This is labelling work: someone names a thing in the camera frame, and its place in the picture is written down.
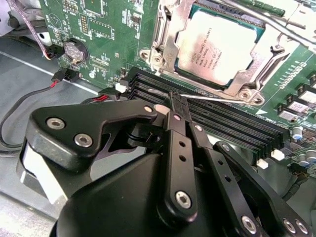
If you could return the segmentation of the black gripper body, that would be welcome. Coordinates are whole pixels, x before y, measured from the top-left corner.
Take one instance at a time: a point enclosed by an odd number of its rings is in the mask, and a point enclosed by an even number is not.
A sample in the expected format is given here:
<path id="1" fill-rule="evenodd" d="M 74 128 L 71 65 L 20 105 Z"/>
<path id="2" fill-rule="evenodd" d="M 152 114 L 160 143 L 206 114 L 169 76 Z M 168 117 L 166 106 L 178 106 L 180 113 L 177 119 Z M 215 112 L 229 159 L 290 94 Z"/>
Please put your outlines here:
<path id="1" fill-rule="evenodd" d="M 55 225 L 58 237 L 235 237 L 214 180 L 195 170 L 198 214 L 170 228 L 157 212 L 161 156 L 141 156 L 76 191 Z"/>

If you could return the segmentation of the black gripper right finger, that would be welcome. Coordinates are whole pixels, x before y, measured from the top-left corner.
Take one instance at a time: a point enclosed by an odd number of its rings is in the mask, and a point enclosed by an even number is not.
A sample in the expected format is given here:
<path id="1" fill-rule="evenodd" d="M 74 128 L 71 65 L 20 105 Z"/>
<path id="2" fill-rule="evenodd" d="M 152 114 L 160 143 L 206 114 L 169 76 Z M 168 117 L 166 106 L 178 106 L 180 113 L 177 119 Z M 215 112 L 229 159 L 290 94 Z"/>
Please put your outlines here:
<path id="1" fill-rule="evenodd" d="M 228 237 L 308 237 L 310 227 L 226 142 L 215 145 L 191 119 L 187 98 L 177 95 L 177 110 L 186 120 L 194 148 L 206 161 L 223 202 Z"/>

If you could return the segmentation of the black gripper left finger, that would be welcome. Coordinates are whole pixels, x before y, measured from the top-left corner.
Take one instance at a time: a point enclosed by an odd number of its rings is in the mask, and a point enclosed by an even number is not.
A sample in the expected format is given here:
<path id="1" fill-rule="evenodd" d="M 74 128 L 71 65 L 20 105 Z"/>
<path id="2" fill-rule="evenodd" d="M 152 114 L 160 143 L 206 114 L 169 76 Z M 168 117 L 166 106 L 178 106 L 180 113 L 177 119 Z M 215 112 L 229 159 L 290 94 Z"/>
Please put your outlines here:
<path id="1" fill-rule="evenodd" d="M 23 165 L 63 209 L 76 191 L 123 165 L 161 156 L 158 215 L 163 222 L 192 222 L 198 213 L 192 142 L 177 95 L 169 93 L 161 105 L 124 100 L 37 109 Z"/>

